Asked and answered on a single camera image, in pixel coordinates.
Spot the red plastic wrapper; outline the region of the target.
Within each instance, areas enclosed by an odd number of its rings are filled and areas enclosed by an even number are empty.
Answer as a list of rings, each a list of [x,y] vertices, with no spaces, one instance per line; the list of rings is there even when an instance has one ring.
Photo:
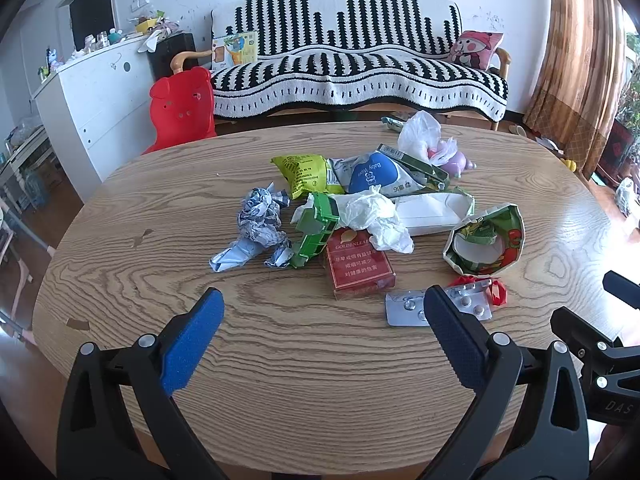
[[[450,286],[479,283],[482,279],[472,275],[461,275],[450,283]],[[508,302],[508,290],[506,285],[498,278],[490,278],[491,284],[486,288],[489,303],[496,308],[505,307]]]

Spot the silver pill blister pack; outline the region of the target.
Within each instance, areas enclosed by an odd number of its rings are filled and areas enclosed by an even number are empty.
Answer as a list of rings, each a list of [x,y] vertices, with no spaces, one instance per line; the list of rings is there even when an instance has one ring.
[[[386,321],[392,327],[428,327],[424,290],[389,292],[385,296]]]

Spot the white green torn package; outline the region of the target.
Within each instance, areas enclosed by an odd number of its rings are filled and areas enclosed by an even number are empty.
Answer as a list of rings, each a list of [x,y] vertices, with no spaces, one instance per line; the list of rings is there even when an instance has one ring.
[[[475,198],[465,192],[414,194],[392,202],[411,237],[448,232],[475,209]]]

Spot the dark green box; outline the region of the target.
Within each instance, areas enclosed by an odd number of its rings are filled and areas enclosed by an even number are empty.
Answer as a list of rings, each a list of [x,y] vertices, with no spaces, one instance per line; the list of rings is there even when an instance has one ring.
[[[424,188],[434,192],[445,192],[448,188],[450,181],[447,171],[386,144],[380,144],[378,151],[403,166],[414,177],[414,180],[422,184]]]

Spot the red cigarette box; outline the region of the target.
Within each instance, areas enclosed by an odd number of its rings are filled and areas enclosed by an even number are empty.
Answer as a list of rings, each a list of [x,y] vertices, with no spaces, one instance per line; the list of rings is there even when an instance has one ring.
[[[336,299],[375,295],[396,284],[386,253],[373,247],[367,231],[336,230],[324,256]]]

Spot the blue white paper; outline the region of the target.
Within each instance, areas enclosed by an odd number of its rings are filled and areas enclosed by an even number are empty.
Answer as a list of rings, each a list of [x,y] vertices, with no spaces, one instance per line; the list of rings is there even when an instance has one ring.
[[[284,268],[293,257],[288,234],[282,230],[281,209],[291,200],[285,190],[276,191],[274,184],[252,188],[241,200],[236,215],[238,237],[225,250],[209,259],[214,272],[224,272],[244,266],[263,252],[271,250],[265,261],[270,268]]]

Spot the clear plastic bag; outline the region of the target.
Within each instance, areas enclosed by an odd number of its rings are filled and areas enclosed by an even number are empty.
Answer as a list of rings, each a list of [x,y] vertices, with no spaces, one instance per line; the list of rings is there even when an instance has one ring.
[[[419,110],[402,126],[398,136],[398,150],[422,162],[432,162],[438,150],[440,123],[430,113]]]

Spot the blue white wipes pack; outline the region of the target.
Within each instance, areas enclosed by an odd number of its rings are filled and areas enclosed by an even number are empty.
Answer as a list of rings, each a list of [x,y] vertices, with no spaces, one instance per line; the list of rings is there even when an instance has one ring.
[[[387,155],[374,151],[347,158],[331,158],[330,164],[343,190],[348,194],[378,186],[387,198],[411,195],[425,186]]]

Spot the white tissue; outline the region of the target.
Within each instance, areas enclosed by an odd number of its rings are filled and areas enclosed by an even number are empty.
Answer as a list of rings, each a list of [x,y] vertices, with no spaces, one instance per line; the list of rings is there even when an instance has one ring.
[[[413,252],[413,240],[400,222],[394,203],[380,193],[378,186],[371,186],[367,191],[355,194],[328,195],[336,201],[340,214],[337,229],[368,231],[373,247],[381,252]],[[294,226],[305,204],[295,209],[291,219]]]

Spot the green carton box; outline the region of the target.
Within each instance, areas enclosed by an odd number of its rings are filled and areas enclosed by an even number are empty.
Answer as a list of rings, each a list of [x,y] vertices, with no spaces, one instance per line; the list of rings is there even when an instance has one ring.
[[[340,221],[336,201],[328,194],[311,192],[307,203],[295,220],[296,231],[302,238],[292,245],[290,266],[300,269],[320,255]]]

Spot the yellow-green snack bag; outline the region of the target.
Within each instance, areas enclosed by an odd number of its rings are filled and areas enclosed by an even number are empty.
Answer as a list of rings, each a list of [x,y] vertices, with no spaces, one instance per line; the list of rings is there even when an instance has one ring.
[[[329,159],[321,155],[283,155],[273,157],[271,162],[288,182],[293,200],[312,192],[345,193]]]

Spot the brown curtain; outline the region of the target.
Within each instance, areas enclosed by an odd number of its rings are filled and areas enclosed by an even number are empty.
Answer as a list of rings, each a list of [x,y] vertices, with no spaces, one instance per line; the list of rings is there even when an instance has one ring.
[[[551,0],[546,53],[524,125],[562,148],[585,178],[608,142],[625,53],[618,0]]]

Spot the small green wrapper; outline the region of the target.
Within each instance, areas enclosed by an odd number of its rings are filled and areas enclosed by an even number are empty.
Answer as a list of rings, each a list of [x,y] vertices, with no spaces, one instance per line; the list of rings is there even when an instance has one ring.
[[[389,128],[390,130],[397,133],[400,133],[402,128],[405,127],[405,122],[403,120],[392,116],[383,116],[381,118],[381,122],[386,128]]]

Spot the white cabinet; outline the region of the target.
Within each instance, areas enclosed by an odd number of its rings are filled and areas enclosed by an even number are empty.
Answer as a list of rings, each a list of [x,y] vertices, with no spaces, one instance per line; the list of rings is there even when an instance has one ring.
[[[52,148],[84,202],[116,169],[155,141],[154,84],[143,38],[64,64],[32,95]]]

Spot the black white striped sofa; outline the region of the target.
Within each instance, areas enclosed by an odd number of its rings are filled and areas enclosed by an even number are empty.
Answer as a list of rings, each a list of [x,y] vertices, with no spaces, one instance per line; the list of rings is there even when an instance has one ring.
[[[253,61],[213,61],[214,114],[268,115],[398,102],[418,110],[506,114],[509,86],[463,51],[451,0],[241,0],[213,10],[213,43],[254,42]]]

